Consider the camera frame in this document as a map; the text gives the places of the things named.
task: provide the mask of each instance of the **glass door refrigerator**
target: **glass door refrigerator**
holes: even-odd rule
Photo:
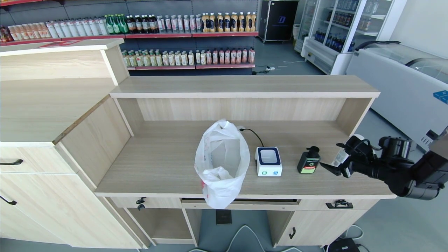
[[[357,45],[389,40],[406,0],[318,0],[301,56],[326,74],[345,74]]]

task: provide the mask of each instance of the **gray floor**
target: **gray floor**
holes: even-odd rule
[[[303,58],[293,51],[290,43],[265,44],[257,41],[257,65],[274,66],[276,69],[268,74],[322,74],[309,62],[303,62]],[[375,112],[369,111],[360,124],[358,134],[370,139],[372,144],[378,142],[382,136],[402,136],[393,126],[385,122]],[[419,150],[413,151],[410,158],[418,160],[422,155]],[[439,196],[433,201],[445,199],[448,196]],[[416,201],[403,198],[394,200],[381,200],[370,209],[358,224],[365,232],[364,237],[357,240],[367,246],[370,252],[443,252],[448,251],[448,238],[446,234],[440,234],[426,221],[421,211],[416,210]],[[264,211],[233,211],[233,224],[215,225],[215,212],[204,211],[202,216],[199,248],[213,251],[225,251],[235,234],[242,225],[249,225],[260,239],[263,249],[260,248],[253,234],[244,229],[235,238],[230,249],[232,252],[248,251],[281,251],[286,249],[273,249]],[[357,236],[357,230],[351,230],[349,235]],[[150,252],[186,252],[194,247],[192,245],[161,244],[151,247]],[[320,252],[316,246],[299,247],[303,252]],[[67,245],[33,243],[0,239],[1,252],[131,252],[135,250],[125,249],[86,249],[72,248]]]

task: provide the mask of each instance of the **black handle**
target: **black handle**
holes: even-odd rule
[[[17,204],[17,201],[13,200],[13,201],[9,202],[9,201],[7,201],[5,198],[3,198],[1,195],[0,195],[0,198],[1,198],[2,200],[4,200],[6,203],[10,204],[10,205],[13,205],[13,206],[14,206],[14,205]]]
[[[0,163],[0,165],[19,165],[23,163],[23,159],[17,159],[15,162],[12,163]]]
[[[335,204],[325,203],[329,209],[353,209],[353,204],[346,200],[336,200]]]
[[[293,233],[289,234],[289,238],[292,239],[294,237],[294,235],[296,234],[296,228],[293,227]]]

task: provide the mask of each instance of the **plastic bag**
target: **plastic bag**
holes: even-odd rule
[[[249,162],[249,147],[235,125],[219,120],[204,132],[194,168],[202,179],[207,205],[224,209],[236,199]]]

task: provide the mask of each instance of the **drawer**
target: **drawer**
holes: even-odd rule
[[[119,208],[137,208],[140,197],[110,197]],[[182,208],[180,198],[144,198],[145,208]]]
[[[186,209],[212,209],[205,200],[182,199],[182,207]],[[230,210],[273,210],[273,211],[294,211],[297,209],[295,200],[247,200],[235,199],[225,209]]]
[[[75,173],[54,146],[27,147],[27,144],[20,143],[22,147],[0,147],[0,163],[9,163],[0,165],[0,172]]]
[[[327,203],[330,203],[332,206],[334,206],[336,201],[337,200],[300,200],[297,209],[298,210],[337,210],[337,209],[330,209],[327,206]],[[369,210],[379,200],[373,199],[373,200],[346,200],[346,201],[350,202],[353,205],[352,210]]]

